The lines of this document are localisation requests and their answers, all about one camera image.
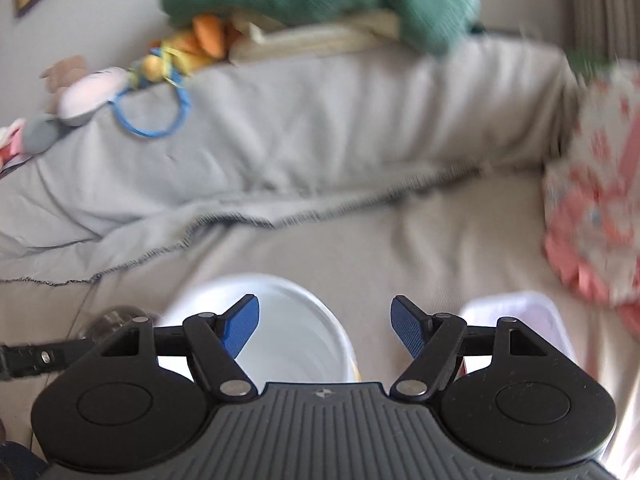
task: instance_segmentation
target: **metal rivet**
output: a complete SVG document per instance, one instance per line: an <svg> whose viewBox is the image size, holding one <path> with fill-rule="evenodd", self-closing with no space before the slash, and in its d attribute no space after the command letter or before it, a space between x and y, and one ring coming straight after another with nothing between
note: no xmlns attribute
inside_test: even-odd
<svg viewBox="0 0 640 480"><path fill-rule="evenodd" d="M401 381L396 384L396 392L407 397L420 397L427 392L427 385L422 381Z"/></svg>
<svg viewBox="0 0 640 480"><path fill-rule="evenodd" d="M229 397L243 397L251 391L247 381L233 380L220 385L220 391Z"/></svg>

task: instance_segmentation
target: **gray wall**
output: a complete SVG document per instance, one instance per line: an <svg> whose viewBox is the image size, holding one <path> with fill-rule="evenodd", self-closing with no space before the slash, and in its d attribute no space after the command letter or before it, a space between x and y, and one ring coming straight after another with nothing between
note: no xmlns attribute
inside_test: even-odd
<svg viewBox="0 0 640 480"><path fill-rule="evenodd" d="M546 40L568 41L567 0L482 0L488 25L537 28ZM48 99L38 76L66 56L83 54L91 69L126 68L147 43L170 29L158 0L41 0L20 19L14 0L0 0L0 125L30 117Z"/></svg>

